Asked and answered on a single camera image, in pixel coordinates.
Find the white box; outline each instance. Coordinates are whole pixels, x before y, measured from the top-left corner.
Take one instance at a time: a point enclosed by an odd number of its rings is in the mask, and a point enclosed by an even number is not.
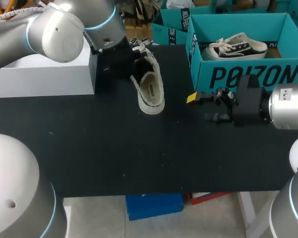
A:
[[[94,94],[89,57],[87,41],[78,58],[69,63],[41,55],[24,57],[0,69],[0,98]]]

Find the red box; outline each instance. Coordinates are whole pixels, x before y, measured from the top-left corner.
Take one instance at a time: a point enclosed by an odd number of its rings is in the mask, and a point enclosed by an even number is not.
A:
[[[231,192],[215,192],[215,193],[210,193],[208,195],[198,197],[198,198],[192,198],[192,194],[189,193],[188,198],[189,198],[192,205],[196,205],[196,204],[199,204],[201,202],[206,202],[206,201],[212,200],[212,199],[217,198],[217,197],[222,197],[222,196],[230,194],[230,193]]]

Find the shoe insole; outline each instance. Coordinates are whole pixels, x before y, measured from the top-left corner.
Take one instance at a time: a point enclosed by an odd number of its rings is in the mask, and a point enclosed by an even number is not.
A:
[[[159,101],[160,92],[159,85],[156,81],[154,74],[148,74],[146,78],[141,82],[140,89],[143,92],[143,96],[152,104],[156,105]]]

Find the black tabletop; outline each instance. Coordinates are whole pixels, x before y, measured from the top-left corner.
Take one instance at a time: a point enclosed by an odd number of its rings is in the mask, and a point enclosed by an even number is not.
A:
[[[131,82],[98,95],[0,99],[0,133],[25,143],[60,196],[279,190],[298,131],[203,120],[184,46],[151,47],[165,109],[148,116]]]

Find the canvas sneaker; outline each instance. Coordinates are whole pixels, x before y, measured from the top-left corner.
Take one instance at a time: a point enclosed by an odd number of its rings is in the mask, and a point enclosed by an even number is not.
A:
[[[148,38],[143,38],[143,39],[139,39],[137,37],[133,37],[130,42],[129,45],[151,45],[151,40],[149,40]]]
[[[136,60],[136,72],[130,77],[138,92],[139,107],[146,114],[159,114],[165,103],[159,64],[145,45],[134,47],[133,50],[147,54]]]
[[[244,60],[263,59],[267,45],[239,33],[226,40],[219,39],[211,43],[202,53],[205,60]]]

